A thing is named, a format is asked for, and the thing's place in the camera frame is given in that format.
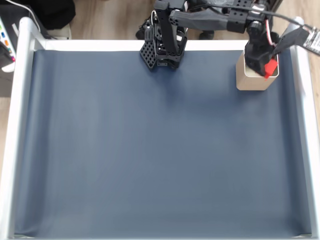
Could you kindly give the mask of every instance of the label tag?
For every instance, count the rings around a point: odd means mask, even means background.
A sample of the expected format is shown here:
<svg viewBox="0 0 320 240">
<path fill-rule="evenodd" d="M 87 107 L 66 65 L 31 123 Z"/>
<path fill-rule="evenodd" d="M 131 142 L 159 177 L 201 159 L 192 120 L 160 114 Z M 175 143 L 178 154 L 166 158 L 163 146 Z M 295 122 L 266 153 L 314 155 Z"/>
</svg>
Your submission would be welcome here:
<svg viewBox="0 0 320 240">
<path fill-rule="evenodd" d="M 303 47 L 320 56 L 320 31 L 318 29 L 312 30 Z"/>
</svg>

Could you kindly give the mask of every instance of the wheel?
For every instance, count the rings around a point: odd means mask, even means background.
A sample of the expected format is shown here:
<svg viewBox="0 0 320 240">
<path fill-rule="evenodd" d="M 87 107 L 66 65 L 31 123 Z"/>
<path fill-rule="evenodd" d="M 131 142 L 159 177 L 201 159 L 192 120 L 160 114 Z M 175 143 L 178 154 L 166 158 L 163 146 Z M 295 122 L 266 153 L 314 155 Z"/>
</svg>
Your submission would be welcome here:
<svg viewBox="0 0 320 240">
<path fill-rule="evenodd" d="M 136 32 L 135 34 L 136 39 L 138 40 L 145 40 L 145 30 L 140 29 L 139 31 Z"/>
<path fill-rule="evenodd" d="M 214 36 L 215 36 L 215 32 L 214 31 L 203 31 L 199 35 L 199 40 L 213 40 Z"/>
</svg>

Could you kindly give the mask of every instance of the black cable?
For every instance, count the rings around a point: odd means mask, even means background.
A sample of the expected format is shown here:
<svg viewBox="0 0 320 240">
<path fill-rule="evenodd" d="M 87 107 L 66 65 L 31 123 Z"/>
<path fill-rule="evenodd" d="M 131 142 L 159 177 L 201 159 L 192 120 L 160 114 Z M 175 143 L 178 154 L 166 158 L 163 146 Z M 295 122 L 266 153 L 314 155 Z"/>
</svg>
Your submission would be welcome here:
<svg viewBox="0 0 320 240">
<path fill-rule="evenodd" d="M 277 18 L 281 18 L 281 19 L 284 19 L 284 20 L 287 20 L 288 22 L 292 23 L 292 24 L 295 24 L 295 25 L 298 25 L 300 27 L 308 27 L 309 29 L 312 29 L 311 26 L 307 25 L 307 24 L 301 24 L 299 22 L 297 22 L 296 20 L 290 18 L 290 17 L 287 17 L 285 15 L 282 15 L 282 14 L 279 14 L 279 13 L 276 13 L 276 12 L 272 12 L 272 11 L 265 11 L 265 10 L 259 10 L 259 9 L 255 9 L 255 8 L 252 8 L 252 7 L 246 7 L 246 6 L 233 6 L 233 5 L 219 5 L 219 4 L 203 4 L 203 5 L 198 5 L 198 6 L 194 6 L 194 7 L 191 7 L 189 8 L 188 10 L 196 10 L 196 9 L 200 9 L 200 8 L 228 8 L 228 9 L 238 9 L 238 10 L 246 10 L 246 11 L 253 11 L 253 12 L 258 12 L 258 13 L 262 13 L 262 14 L 265 14 L 265 15 L 270 15 L 270 16 L 274 16 L 274 17 L 277 17 Z"/>
</svg>

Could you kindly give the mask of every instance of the white frame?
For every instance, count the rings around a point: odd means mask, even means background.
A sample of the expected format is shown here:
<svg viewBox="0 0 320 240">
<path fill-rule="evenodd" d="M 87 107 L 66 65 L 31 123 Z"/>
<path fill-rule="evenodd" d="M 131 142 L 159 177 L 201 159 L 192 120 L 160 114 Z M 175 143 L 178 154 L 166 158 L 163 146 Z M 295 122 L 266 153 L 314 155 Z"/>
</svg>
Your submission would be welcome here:
<svg viewBox="0 0 320 240">
<path fill-rule="evenodd" d="M 188 41 L 186 51 L 243 50 L 246 43 L 245 40 Z M 34 52 L 39 49 L 91 52 L 139 51 L 142 45 L 143 41 L 137 40 L 46 40 L 30 18 L 21 19 L 0 184 L 0 240 L 15 238 L 17 184 L 26 130 Z M 309 59 L 307 52 L 297 46 L 291 48 L 291 56 L 295 71 L 296 103 L 312 231 L 312 236 L 307 238 L 319 240 L 320 142 Z"/>
</svg>

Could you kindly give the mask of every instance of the cable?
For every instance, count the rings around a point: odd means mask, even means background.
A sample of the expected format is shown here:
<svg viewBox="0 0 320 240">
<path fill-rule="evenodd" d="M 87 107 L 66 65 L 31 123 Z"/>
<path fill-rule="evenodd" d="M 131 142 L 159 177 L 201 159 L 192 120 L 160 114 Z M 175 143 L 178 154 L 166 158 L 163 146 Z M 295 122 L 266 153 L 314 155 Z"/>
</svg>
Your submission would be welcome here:
<svg viewBox="0 0 320 240">
<path fill-rule="evenodd" d="M 281 18 L 284 20 L 287 20 L 289 23 L 298 25 L 300 27 L 308 27 L 310 29 L 312 29 L 312 27 L 310 25 L 307 24 L 301 24 L 299 22 L 297 22 L 296 20 L 284 16 L 282 14 L 276 13 L 276 12 L 272 12 L 272 11 L 265 11 L 265 10 L 260 10 L 260 9 L 255 9 L 252 7 L 246 7 L 246 6 L 233 6 L 233 5 L 219 5 L 219 4 L 202 4 L 202 5 L 198 5 L 198 6 L 194 6 L 192 8 L 190 8 L 189 10 L 196 10 L 196 9 L 200 9 L 200 8 L 210 8 L 210 7 L 214 7 L 214 8 L 228 8 L 228 9 L 238 9 L 238 10 L 246 10 L 246 11 L 253 11 L 253 12 L 258 12 L 261 14 L 265 14 L 265 15 L 269 15 L 269 16 L 274 16 L 277 18 Z"/>
<path fill-rule="evenodd" d="M 268 39 L 268 43 L 270 44 L 270 46 L 275 47 L 276 44 L 274 42 L 272 42 L 272 38 L 271 38 L 271 34 L 270 34 L 269 20 L 268 19 L 265 20 L 265 29 L 266 29 L 266 38 Z"/>
<path fill-rule="evenodd" d="M 153 10 L 152 12 L 151 12 L 151 26 L 153 26 L 154 25 L 154 14 L 156 13 L 156 11 L 155 10 Z"/>
<path fill-rule="evenodd" d="M 28 11 L 31 13 L 32 17 L 33 17 L 33 20 L 34 20 L 34 22 L 35 22 L 36 27 L 38 28 L 39 32 L 41 33 L 40 26 L 39 26 L 39 24 L 38 24 L 38 22 L 37 22 L 37 20 L 36 20 L 36 17 L 35 17 L 35 15 L 34 15 L 34 13 L 32 12 L 32 10 L 31 10 L 30 8 L 28 8 L 28 7 L 24 6 L 24 5 L 21 5 L 21 4 L 19 4 L 19 3 L 16 3 L 16 2 L 14 2 L 14 1 L 11 1 L 11 0 L 5 0 L 5 1 L 7 1 L 8 3 L 11 3 L 11 4 L 13 4 L 13 5 L 16 5 L 16 6 L 19 6 L 19 7 L 21 7 L 21 8 L 24 8 L 24 9 L 28 10 Z"/>
</svg>

